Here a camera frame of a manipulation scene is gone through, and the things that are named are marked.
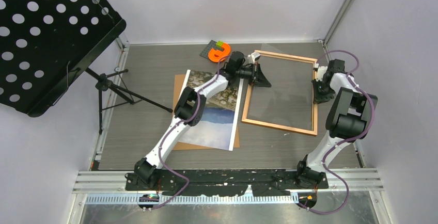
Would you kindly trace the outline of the transparent acrylic sheet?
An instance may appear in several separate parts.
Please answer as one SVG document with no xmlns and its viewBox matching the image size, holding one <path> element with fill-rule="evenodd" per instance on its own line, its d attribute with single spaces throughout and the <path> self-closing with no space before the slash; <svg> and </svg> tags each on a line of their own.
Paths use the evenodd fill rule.
<svg viewBox="0 0 438 224">
<path fill-rule="evenodd" d="M 259 50 L 291 55 L 267 43 Z M 272 87 L 253 87 L 247 117 L 311 130 L 312 64 L 265 56 L 258 62 Z"/>
</svg>

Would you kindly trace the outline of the wooden picture frame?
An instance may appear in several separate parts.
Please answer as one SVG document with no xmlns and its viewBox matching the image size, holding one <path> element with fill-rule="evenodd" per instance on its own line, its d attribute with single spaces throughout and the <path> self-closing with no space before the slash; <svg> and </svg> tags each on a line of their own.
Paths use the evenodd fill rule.
<svg viewBox="0 0 438 224">
<path fill-rule="evenodd" d="M 281 53 L 275 53 L 275 52 L 268 52 L 268 51 L 261 51 L 261 50 L 254 50 L 253 54 L 259 54 L 260 56 L 265 57 L 271 57 L 271 58 L 277 58 L 277 59 L 284 59 L 284 60 L 290 60 L 290 61 L 298 61 L 303 63 L 309 63 L 312 64 L 312 79 L 316 79 L 316 71 L 313 69 L 314 66 L 318 66 L 317 59 L 315 58 L 309 58 L 309 57 L 302 57 L 302 56 L 294 56 L 294 55 L 288 55 L 288 54 L 281 54 Z M 297 127 L 291 127 L 291 126 L 285 126 L 280 124 L 274 124 L 274 123 L 268 123 L 258 120 L 252 120 L 247 117 L 249 107 L 250 107 L 250 101 L 251 96 L 253 93 L 253 85 L 249 84 L 247 87 L 244 107 L 243 107 L 243 113 L 242 113 L 242 123 L 261 126 L 261 127 L 267 127 L 272 128 L 276 130 L 282 130 L 292 133 L 298 133 L 303 135 L 310 135 L 310 136 L 317 136 L 318 135 L 318 104 L 314 103 L 314 97 L 315 94 L 312 94 L 312 100 L 311 100 L 311 130 L 305 130 L 300 129 Z"/>
</svg>

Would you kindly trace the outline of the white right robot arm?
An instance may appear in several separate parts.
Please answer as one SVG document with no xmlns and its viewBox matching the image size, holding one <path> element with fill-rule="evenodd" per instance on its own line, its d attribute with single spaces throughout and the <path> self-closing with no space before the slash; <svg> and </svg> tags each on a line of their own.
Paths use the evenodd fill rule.
<svg viewBox="0 0 438 224">
<path fill-rule="evenodd" d="M 316 72 L 317 78 L 312 81 L 314 103 L 334 101 L 326 119 L 324 137 L 297 165 L 295 183 L 301 188 L 319 185 L 339 152 L 366 136 L 378 102 L 377 96 L 360 89 L 354 77 L 345 71 L 343 60 L 332 60 Z"/>
</svg>

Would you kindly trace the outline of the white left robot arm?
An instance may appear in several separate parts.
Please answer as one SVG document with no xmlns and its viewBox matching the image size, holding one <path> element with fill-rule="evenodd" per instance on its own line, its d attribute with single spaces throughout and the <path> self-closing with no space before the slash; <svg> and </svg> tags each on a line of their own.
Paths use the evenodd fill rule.
<svg viewBox="0 0 438 224">
<path fill-rule="evenodd" d="M 136 162 L 134 175 L 139 184 L 146 190 L 152 190 L 158 185 L 158 171 L 166 167 L 165 160 L 178 142 L 179 138 L 191 127 L 196 126 L 203 115 L 204 107 L 211 97 L 224 91 L 234 79 L 245 79 L 252 86 L 271 87 L 271 83 L 263 75 L 258 60 L 260 52 L 252 52 L 248 56 L 236 51 L 221 58 L 224 62 L 218 67 L 212 78 L 201 86 L 185 87 L 180 94 L 170 126 L 165 134 L 145 157 Z"/>
</svg>

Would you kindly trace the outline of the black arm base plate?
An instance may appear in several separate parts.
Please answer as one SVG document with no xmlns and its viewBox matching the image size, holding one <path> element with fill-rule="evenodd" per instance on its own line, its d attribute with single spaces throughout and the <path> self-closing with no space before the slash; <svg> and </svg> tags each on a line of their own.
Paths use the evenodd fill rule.
<svg viewBox="0 0 438 224">
<path fill-rule="evenodd" d="M 126 173 L 127 191 L 160 191 L 165 196 L 242 196 L 251 190 L 255 196 L 286 196 L 290 190 L 327 189 L 327 178 L 319 184 L 295 170 L 230 169 L 230 170 L 158 170 L 144 183 L 134 173 Z"/>
</svg>

